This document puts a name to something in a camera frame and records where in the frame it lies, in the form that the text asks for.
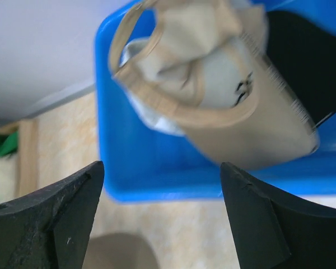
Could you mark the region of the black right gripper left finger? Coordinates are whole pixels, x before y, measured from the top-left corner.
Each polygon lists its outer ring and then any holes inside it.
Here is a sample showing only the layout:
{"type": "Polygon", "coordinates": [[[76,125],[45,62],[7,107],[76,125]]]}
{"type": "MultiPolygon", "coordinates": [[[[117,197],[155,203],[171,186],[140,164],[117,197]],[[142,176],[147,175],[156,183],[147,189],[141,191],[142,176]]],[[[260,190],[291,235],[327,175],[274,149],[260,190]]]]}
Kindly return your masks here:
{"type": "Polygon", "coordinates": [[[0,204],[0,268],[82,268],[104,182],[95,161],[0,204]]]}

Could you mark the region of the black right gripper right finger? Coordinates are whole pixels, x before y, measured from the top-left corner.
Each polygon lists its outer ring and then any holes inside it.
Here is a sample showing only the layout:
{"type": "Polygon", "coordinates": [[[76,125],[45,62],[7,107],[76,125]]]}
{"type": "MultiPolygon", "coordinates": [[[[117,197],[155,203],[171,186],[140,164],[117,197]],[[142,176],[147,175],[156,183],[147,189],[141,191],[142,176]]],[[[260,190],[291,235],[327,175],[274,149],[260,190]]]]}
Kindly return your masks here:
{"type": "Polygon", "coordinates": [[[336,268],[336,208],[230,164],[220,178],[240,268],[336,268]]]}

